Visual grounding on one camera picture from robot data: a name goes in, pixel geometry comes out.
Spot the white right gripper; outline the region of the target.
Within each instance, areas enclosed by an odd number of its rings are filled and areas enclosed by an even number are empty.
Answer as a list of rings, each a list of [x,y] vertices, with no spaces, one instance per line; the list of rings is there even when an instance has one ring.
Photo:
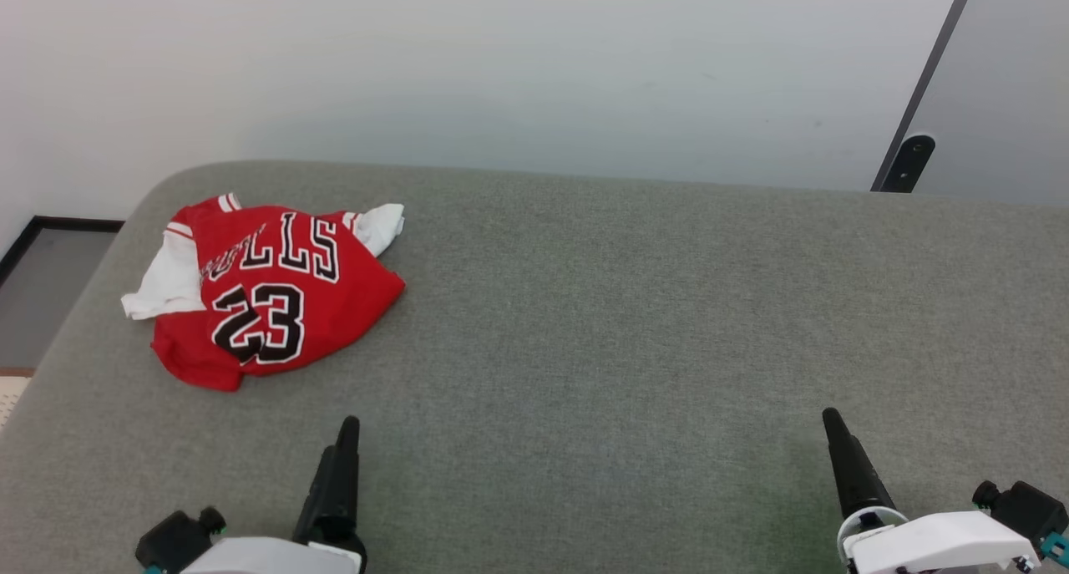
[[[825,408],[822,421],[846,519],[838,553],[850,573],[940,573],[989,564],[1031,573],[1040,567],[1026,537],[981,511],[902,516],[843,415]]]

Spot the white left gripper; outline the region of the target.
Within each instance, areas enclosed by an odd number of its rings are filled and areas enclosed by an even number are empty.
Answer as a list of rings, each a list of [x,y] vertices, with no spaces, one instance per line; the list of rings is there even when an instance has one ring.
[[[226,537],[184,573],[362,573],[367,548],[357,533],[360,421],[348,415],[317,460],[291,541],[279,537]],[[331,541],[308,541],[317,528],[332,472]]]

